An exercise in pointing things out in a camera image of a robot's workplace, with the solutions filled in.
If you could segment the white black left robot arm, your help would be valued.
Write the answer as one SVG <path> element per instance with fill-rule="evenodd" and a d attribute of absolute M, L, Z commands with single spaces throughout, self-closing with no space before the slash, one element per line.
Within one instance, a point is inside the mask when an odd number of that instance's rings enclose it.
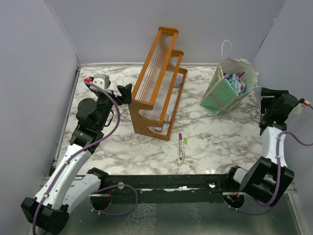
<path fill-rule="evenodd" d="M 71 184 L 100 142 L 117 129 L 115 126 L 106 135 L 102 132 L 104 127 L 110 125 L 107 119 L 112 113 L 112 108 L 131 103 L 132 85 L 119 85 L 118 96 L 115 96 L 112 90 L 96 85 L 95 82 L 86 82 L 85 85 L 97 99 L 85 98 L 79 102 L 76 113 L 78 124 L 62 161 L 36 195 L 33 198 L 26 197 L 21 204 L 27 221 L 32 224 L 33 234 L 40 230 L 45 234 L 59 234 L 67 224 L 72 211 L 85 198 L 94 191 L 103 193 L 107 190 L 108 181 L 103 178 L 105 173 L 100 170 L 88 173 L 75 186 Z"/>

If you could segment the green patterned paper bag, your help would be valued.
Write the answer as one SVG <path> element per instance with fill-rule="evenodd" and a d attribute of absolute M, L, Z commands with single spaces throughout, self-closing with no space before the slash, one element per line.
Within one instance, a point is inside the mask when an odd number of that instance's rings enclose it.
<path fill-rule="evenodd" d="M 230 59 L 224 58 L 224 51 L 221 51 L 221 62 L 218 64 L 212 80 L 205 91 L 200 105 L 213 115 L 223 114 L 230 111 L 243 98 L 251 93 L 257 85 L 258 71 L 253 64 L 247 59 Z M 224 79 L 224 73 L 245 72 L 242 80 L 245 82 L 247 89 L 242 95 L 231 87 L 231 84 Z"/>

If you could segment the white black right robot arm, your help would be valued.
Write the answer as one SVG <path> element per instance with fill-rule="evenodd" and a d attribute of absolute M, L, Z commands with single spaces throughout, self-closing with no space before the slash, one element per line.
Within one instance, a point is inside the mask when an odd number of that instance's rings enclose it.
<path fill-rule="evenodd" d="M 231 168 L 225 178 L 229 191 L 239 191 L 273 207 L 294 179 L 284 157 L 286 120 L 299 100 L 287 90 L 261 88 L 261 117 L 259 122 L 262 154 L 257 162 L 245 170 Z"/>

